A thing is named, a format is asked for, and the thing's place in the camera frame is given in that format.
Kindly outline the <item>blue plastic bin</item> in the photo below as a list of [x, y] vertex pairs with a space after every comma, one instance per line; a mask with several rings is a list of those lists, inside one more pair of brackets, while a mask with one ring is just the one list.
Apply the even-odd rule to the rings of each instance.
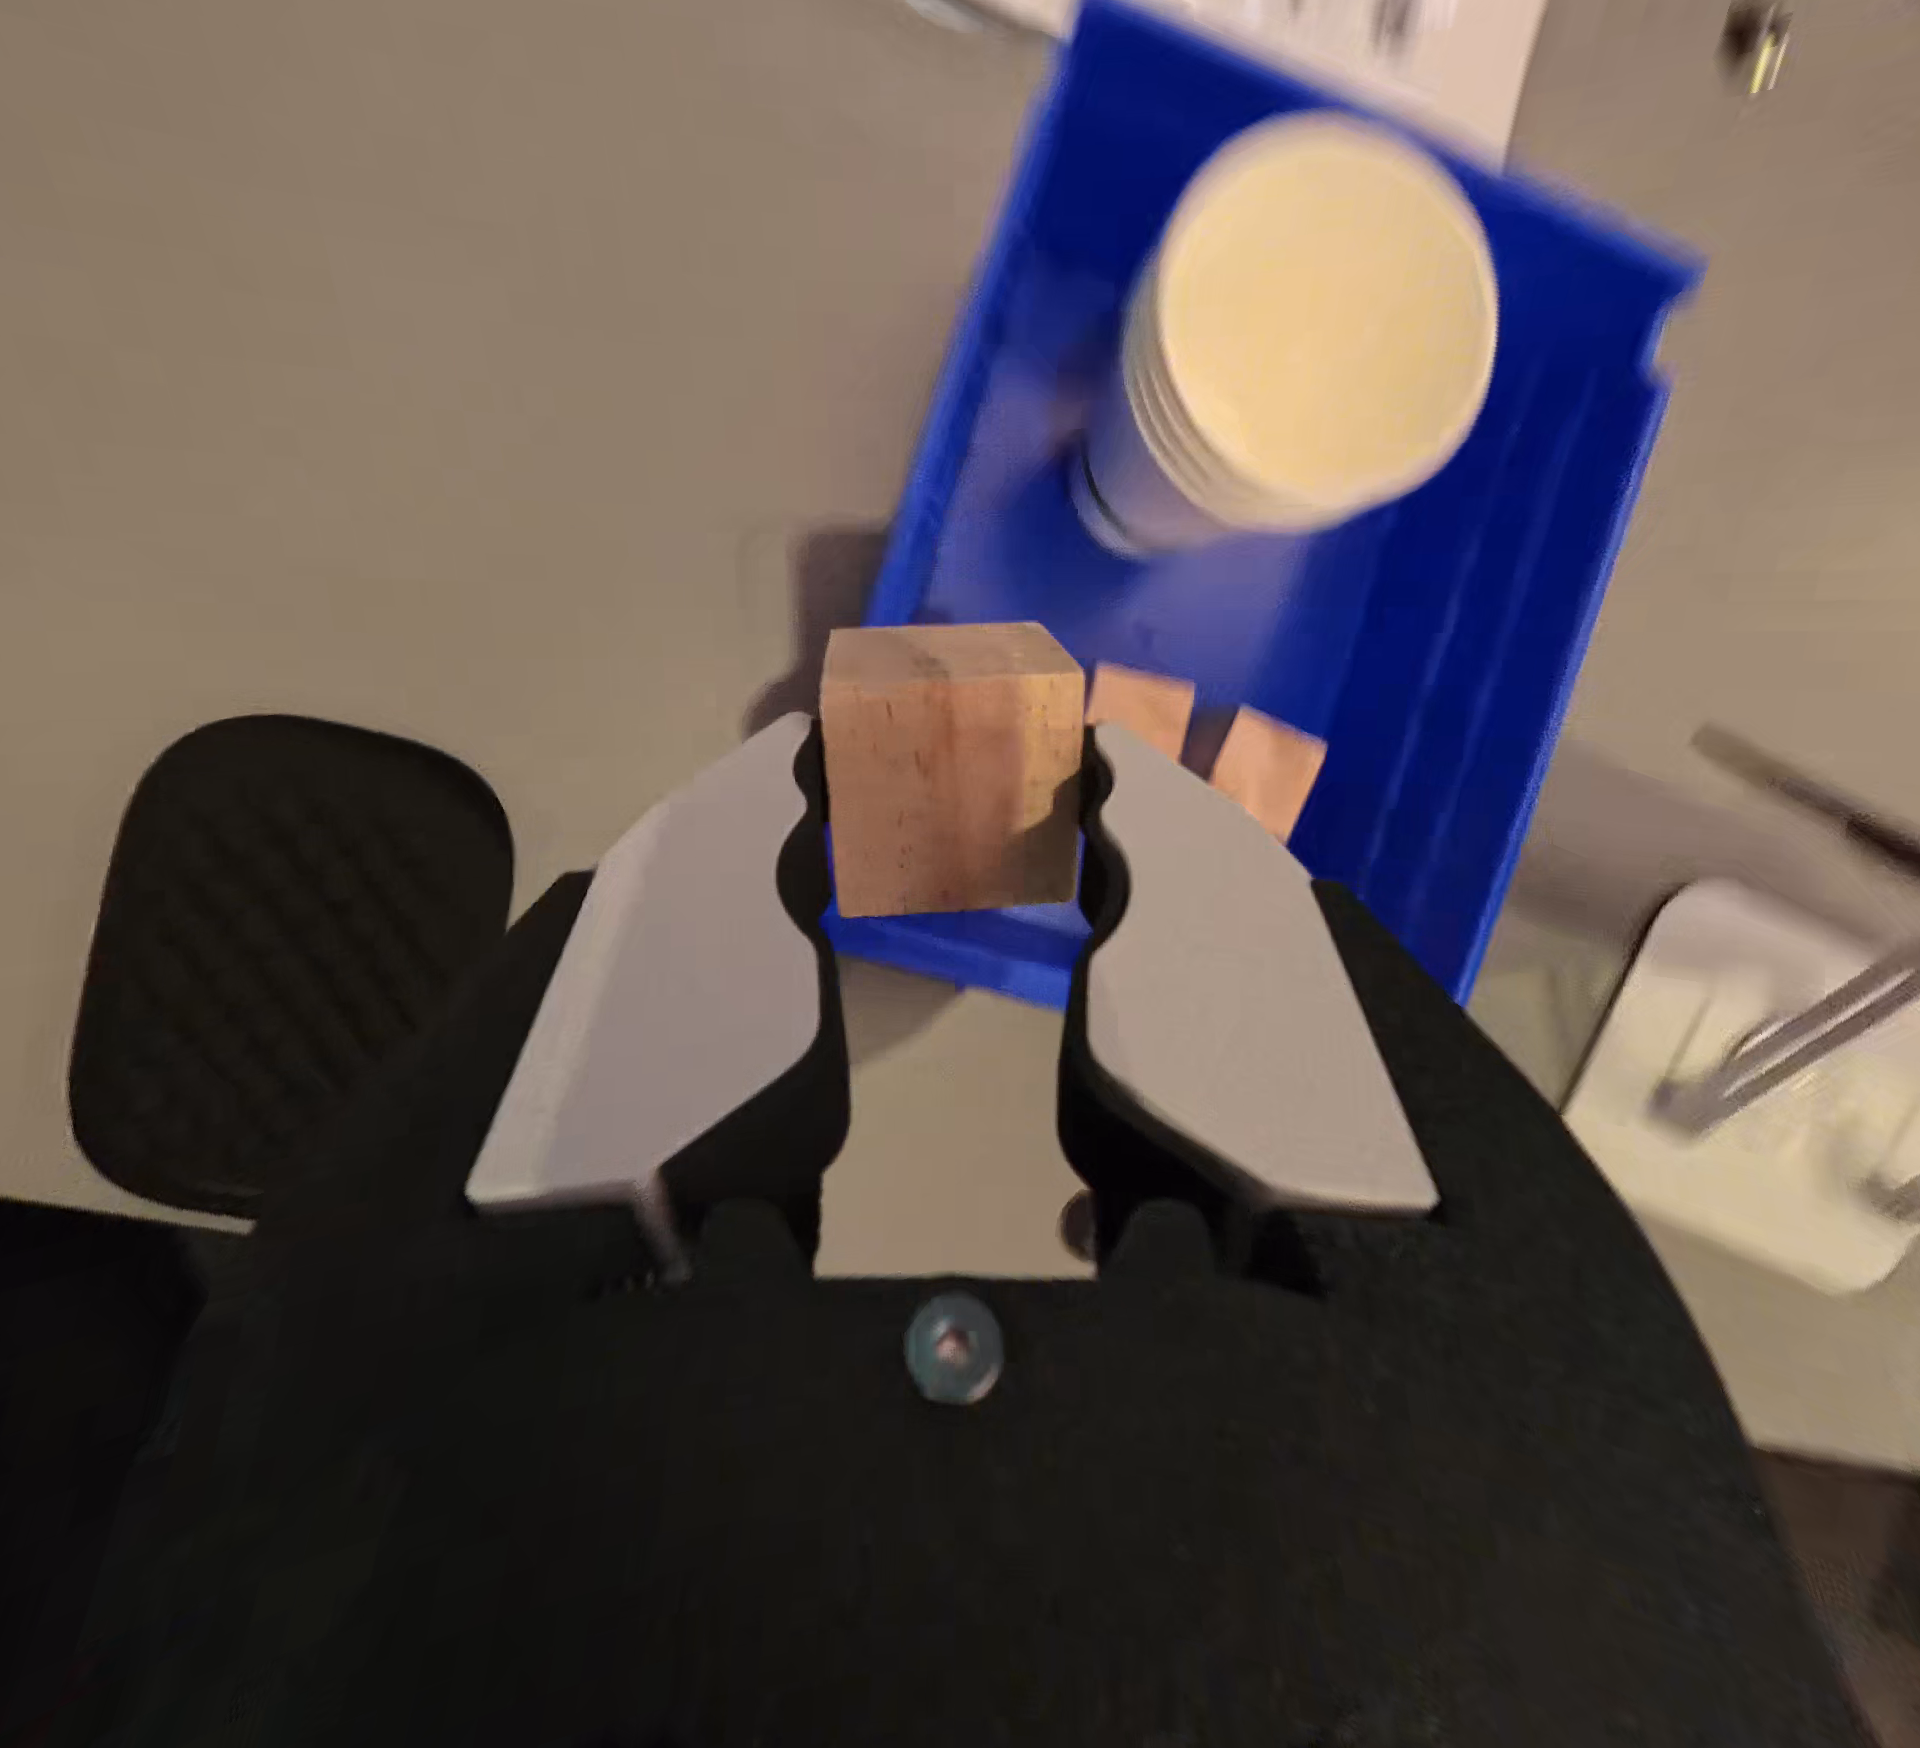
[[[1165, 220], [1243, 128], [1332, 108], [1399, 128], [1481, 215], [1493, 387], [1426, 488], [1321, 535], [1132, 561], [1071, 508], [1118, 320]], [[1029, 621], [1084, 667], [1186, 678], [1327, 759], [1291, 831], [1452, 999], [1501, 916], [1669, 388], [1701, 266], [1441, 135], [1132, 0], [1058, 47], [935, 383], [867, 626]]]

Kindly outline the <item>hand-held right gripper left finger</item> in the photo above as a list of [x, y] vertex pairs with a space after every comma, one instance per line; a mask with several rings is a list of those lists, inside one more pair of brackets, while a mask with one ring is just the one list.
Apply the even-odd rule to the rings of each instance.
[[653, 1263], [763, 1200], [817, 1248], [850, 1124], [819, 728], [767, 723], [598, 859], [467, 1172], [485, 1215], [619, 1207]]

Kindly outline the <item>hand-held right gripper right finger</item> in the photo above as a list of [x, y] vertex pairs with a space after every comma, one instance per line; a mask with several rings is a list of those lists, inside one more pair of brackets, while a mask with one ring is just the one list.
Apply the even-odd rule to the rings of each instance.
[[1154, 1200], [1230, 1254], [1286, 1216], [1433, 1216], [1442, 1199], [1312, 874], [1130, 728], [1088, 733], [1060, 1142], [1108, 1263]]

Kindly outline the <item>white board stand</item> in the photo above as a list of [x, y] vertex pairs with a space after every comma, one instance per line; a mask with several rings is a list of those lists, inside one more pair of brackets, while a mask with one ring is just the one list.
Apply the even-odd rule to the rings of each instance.
[[1823, 1294], [1871, 1289], [1915, 1244], [1915, 942], [1697, 880], [1645, 926], [1565, 1118], [1639, 1216]]

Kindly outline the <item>wooden cube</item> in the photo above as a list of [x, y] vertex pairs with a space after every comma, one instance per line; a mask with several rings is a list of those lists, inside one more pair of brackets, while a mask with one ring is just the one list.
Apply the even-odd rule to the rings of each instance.
[[1194, 703], [1193, 680], [1099, 660], [1088, 685], [1085, 723], [1092, 728], [1127, 728], [1152, 751], [1184, 767]]
[[1038, 622], [831, 630], [817, 720], [838, 912], [1074, 896], [1085, 691], [1079, 662]]
[[1235, 711], [1208, 783], [1288, 846], [1327, 759], [1327, 742], [1255, 707]]

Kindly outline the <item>black wrist rest pad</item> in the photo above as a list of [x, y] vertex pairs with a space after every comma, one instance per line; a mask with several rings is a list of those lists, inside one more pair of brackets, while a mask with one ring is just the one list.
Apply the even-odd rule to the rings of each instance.
[[514, 884], [501, 800], [442, 748], [287, 712], [181, 735], [108, 854], [67, 1067], [84, 1159], [251, 1218], [503, 939]]

